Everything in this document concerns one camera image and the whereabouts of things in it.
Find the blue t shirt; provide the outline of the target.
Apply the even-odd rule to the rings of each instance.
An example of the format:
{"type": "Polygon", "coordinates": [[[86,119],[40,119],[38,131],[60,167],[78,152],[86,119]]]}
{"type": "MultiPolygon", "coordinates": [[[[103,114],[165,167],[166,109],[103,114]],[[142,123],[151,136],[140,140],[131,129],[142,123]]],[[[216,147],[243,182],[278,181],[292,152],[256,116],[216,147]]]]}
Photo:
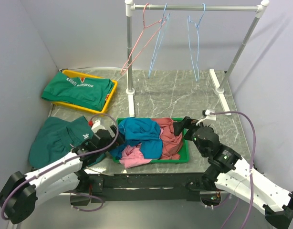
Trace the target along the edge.
{"type": "Polygon", "coordinates": [[[125,118],[118,123],[118,129],[119,135],[125,137],[125,142],[110,151],[113,158],[120,159],[126,146],[140,145],[145,159],[160,159],[163,143],[157,122],[150,118],[125,118]]]}

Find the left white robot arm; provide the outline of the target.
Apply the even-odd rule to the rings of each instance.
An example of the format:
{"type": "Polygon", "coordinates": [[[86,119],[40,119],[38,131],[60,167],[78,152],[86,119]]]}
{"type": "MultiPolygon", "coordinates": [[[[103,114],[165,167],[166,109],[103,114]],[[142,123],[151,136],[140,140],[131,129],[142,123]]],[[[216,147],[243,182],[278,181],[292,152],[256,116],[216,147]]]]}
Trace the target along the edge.
{"type": "Polygon", "coordinates": [[[21,223],[36,207],[61,193],[92,198],[93,183],[84,169],[125,142],[116,126],[111,129],[114,137],[108,130],[99,129],[61,159],[26,174],[13,173],[0,192],[1,218],[21,223]]]}

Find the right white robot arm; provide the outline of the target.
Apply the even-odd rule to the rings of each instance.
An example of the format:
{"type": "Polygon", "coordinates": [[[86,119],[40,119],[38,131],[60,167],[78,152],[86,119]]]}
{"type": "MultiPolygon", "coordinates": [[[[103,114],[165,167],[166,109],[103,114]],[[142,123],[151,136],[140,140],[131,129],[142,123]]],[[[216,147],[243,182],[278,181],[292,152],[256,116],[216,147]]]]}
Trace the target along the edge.
{"type": "Polygon", "coordinates": [[[222,144],[219,136],[202,121],[184,117],[173,124],[174,134],[187,130],[184,139],[192,141],[210,166],[201,178],[205,190],[229,192],[259,210],[272,226],[287,229],[293,219],[293,191],[285,190],[259,173],[236,151],[222,144]]]}

